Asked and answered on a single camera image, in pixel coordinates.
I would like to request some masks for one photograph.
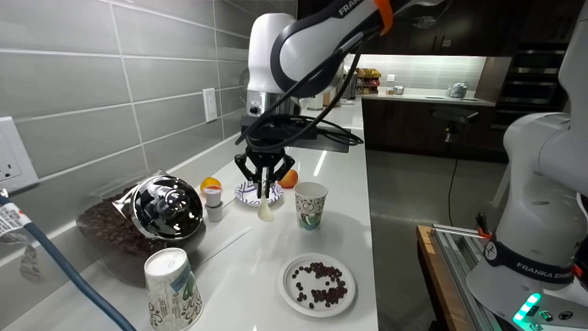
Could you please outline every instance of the blue cable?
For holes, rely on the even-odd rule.
[[[86,283],[77,270],[68,263],[68,259],[57,250],[57,246],[37,228],[33,223],[24,224],[24,228],[40,243],[40,246],[53,257],[61,270],[72,280],[72,283],[88,296],[105,314],[108,314],[123,331],[134,331],[134,325],[112,307],[99,292],[96,292],[90,283]]]

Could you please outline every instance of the cabinet handle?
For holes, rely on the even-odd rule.
[[[443,35],[441,46],[443,46],[443,48],[450,48],[450,46],[452,46],[452,40],[450,40],[450,39],[445,39],[445,35]]]
[[[568,35],[568,31],[570,31],[570,22],[571,22],[570,18],[562,18],[562,24],[560,24],[562,28],[560,28],[560,31],[559,31],[559,39],[560,39],[560,40],[566,39],[566,35]]]
[[[564,31],[566,31],[566,20],[564,17],[557,17],[555,26],[551,29],[551,39],[562,39]]]
[[[437,46],[437,35],[434,37],[434,44],[430,46],[430,51],[434,53]]]

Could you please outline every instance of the wall tile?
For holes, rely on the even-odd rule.
[[[151,171],[169,169],[222,140],[221,121],[211,121],[186,132],[145,145]]]
[[[119,59],[0,55],[0,116],[129,103]]]
[[[224,140],[241,131],[241,118],[243,116],[244,116],[244,110],[237,110],[237,112],[232,112],[232,114],[221,118]]]
[[[292,15],[292,17],[298,17],[298,2],[296,0],[283,0],[281,11]]]
[[[140,143],[130,107],[18,123],[39,177]]]
[[[250,39],[217,31],[217,57],[226,61],[246,61]]]
[[[118,51],[108,4],[18,0],[0,7],[0,48]]]
[[[114,17],[127,55],[215,57],[211,29],[127,7],[114,7]]]
[[[151,11],[165,13],[171,17],[186,18],[204,26],[213,26],[213,2],[215,0],[116,0],[132,4]]]
[[[99,195],[112,191],[114,184],[123,186],[154,169],[178,166],[239,129],[241,92],[219,88],[244,85],[257,0],[230,2],[235,6],[228,0],[0,2],[0,50],[11,48],[0,51],[0,116],[17,118],[33,164],[44,177],[39,186],[13,199],[42,230],[70,224]],[[209,86],[217,88],[219,114],[228,114],[202,123],[198,92]],[[151,140],[145,143],[149,171],[143,149],[132,147],[140,142],[130,101],[136,101],[141,134]],[[243,143],[228,143],[224,153],[208,153],[197,171],[213,173],[237,149],[243,151]],[[77,228],[59,234],[55,243],[68,241],[70,232],[77,234]],[[83,245],[75,241],[62,248],[75,263]],[[17,263],[0,265],[0,274],[17,270],[11,268]],[[7,314],[0,313],[0,329],[66,281],[59,272],[48,276],[51,280],[35,287],[31,296],[15,298]],[[9,292],[22,292],[26,285],[17,278],[2,278],[0,283],[9,285]]]
[[[248,13],[255,13],[257,0],[226,0],[228,4],[233,4]]]
[[[244,110],[246,88],[243,86],[243,88],[221,90],[221,99],[222,99],[222,107],[221,107],[222,116],[237,110]]]
[[[136,101],[217,88],[217,64],[209,61],[125,59]]]
[[[248,83],[248,66],[244,61],[221,61],[219,77],[221,88],[243,86]]]
[[[254,26],[252,13],[243,11],[241,7],[235,7],[226,0],[217,0],[215,15],[217,15],[219,29],[232,31],[244,37],[252,33],[252,26]]]
[[[270,0],[257,0],[255,15],[265,15],[265,13],[283,13],[281,4],[270,2]]]
[[[55,177],[35,189],[13,195],[13,199],[44,232],[51,232],[97,202],[96,195],[103,191],[101,188],[129,184],[140,175],[147,175],[143,154],[141,149],[132,149],[66,177]]]
[[[136,105],[143,142],[176,132],[204,121],[202,96],[164,99]]]

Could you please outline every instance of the paper cup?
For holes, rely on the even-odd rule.
[[[329,189],[318,182],[300,182],[296,186],[296,219],[305,230],[320,226]]]
[[[164,248],[145,261],[149,320],[156,331],[187,329],[202,313],[202,300],[182,248]]]
[[[209,223],[221,223],[222,221],[222,202],[219,206],[206,206],[206,219]]]
[[[204,191],[206,206],[215,208],[215,206],[222,204],[222,200],[221,200],[222,189],[221,188],[206,188],[202,191]]]

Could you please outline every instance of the kitchen counter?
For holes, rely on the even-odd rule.
[[[362,105],[342,105],[327,120],[362,134]],[[300,180],[316,180],[329,188],[323,223],[316,232],[298,228],[294,193],[285,191],[276,202],[274,223],[261,223],[255,208],[233,200],[233,188],[244,178],[233,164],[226,164],[217,178],[224,184],[226,215],[221,223],[206,223],[195,267],[204,311],[191,331],[377,331],[377,298],[371,256],[371,221],[368,199],[366,151],[351,147],[347,154],[288,149],[296,160]],[[173,171],[189,184],[191,162]],[[309,318],[290,309],[277,291],[283,265],[300,254],[320,252],[340,259],[353,272],[356,298],[333,318]],[[147,291],[119,283],[96,263],[83,276],[110,300],[138,329],[149,327]],[[20,329],[114,329],[114,324],[83,298],[74,285],[64,285],[7,331]]]
[[[362,94],[362,99],[461,105],[461,107],[496,107],[494,101],[474,97],[476,94],[474,90],[469,90],[463,99],[447,97],[447,90],[441,90],[441,88],[404,88],[402,96],[386,94],[386,90],[388,88],[380,86],[379,94]]]

